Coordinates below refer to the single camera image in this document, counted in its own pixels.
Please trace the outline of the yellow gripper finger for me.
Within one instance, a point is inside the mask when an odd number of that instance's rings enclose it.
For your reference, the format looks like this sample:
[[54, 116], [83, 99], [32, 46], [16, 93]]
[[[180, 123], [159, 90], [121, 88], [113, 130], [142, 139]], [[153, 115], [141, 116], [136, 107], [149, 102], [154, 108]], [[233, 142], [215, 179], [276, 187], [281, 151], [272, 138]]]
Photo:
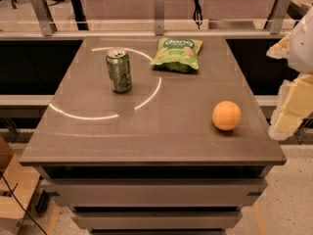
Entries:
[[266, 55], [273, 59], [287, 59], [289, 57], [290, 34], [285, 35], [278, 43], [271, 46]]
[[285, 80], [270, 120], [269, 136], [277, 141], [288, 139], [312, 113], [313, 75], [301, 73], [293, 81]]

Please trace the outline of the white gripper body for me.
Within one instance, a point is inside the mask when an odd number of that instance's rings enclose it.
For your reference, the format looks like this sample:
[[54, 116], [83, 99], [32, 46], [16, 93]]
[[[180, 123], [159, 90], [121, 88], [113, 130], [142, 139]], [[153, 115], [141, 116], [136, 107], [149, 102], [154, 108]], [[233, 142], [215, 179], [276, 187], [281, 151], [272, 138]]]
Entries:
[[313, 8], [291, 32], [288, 45], [289, 66], [303, 73], [313, 73]]

